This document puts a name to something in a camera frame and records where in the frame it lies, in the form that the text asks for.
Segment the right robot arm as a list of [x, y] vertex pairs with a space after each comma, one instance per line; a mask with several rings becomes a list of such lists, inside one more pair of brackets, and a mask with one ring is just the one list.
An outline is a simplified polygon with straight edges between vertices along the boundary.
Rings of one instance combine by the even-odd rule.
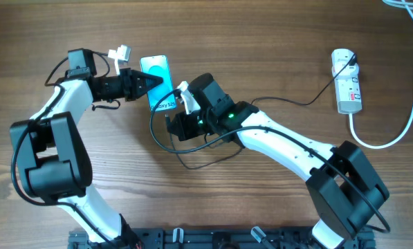
[[300, 177], [320, 220], [313, 240], [323, 248], [339, 248], [353, 240], [389, 198], [389, 191], [363, 151], [344, 141], [339, 146], [300, 135], [269, 118], [255, 105], [231, 97], [209, 73], [181, 82], [174, 97], [185, 107], [167, 125], [180, 141], [217, 135], [257, 151]]

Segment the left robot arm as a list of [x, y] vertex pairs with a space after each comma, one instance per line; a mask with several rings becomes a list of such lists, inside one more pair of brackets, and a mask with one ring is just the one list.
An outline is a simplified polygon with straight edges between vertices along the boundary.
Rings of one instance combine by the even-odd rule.
[[11, 125], [12, 184], [32, 205], [65, 210], [92, 246], [140, 248], [139, 237], [92, 184], [91, 161], [77, 124], [85, 110], [98, 108], [100, 101], [137, 100], [163, 79], [130, 68], [98, 76], [96, 54], [85, 48], [70, 50], [69, 69], [52, 85], [48, 102], [29, 119]]

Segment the turquoise screen smartphone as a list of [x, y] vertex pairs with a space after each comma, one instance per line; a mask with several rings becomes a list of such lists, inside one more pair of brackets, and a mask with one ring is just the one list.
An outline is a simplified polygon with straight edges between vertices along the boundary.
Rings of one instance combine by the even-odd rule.
[[160, 99], [174, 90], [169, 63], [165, 55], [155, 55], [142, 57], [140, 59], [140, 67], [142, 72], [159, 76], [163, 79], [162, 84], [159, 84], [147, 94], [149, 108], [152, 111]]

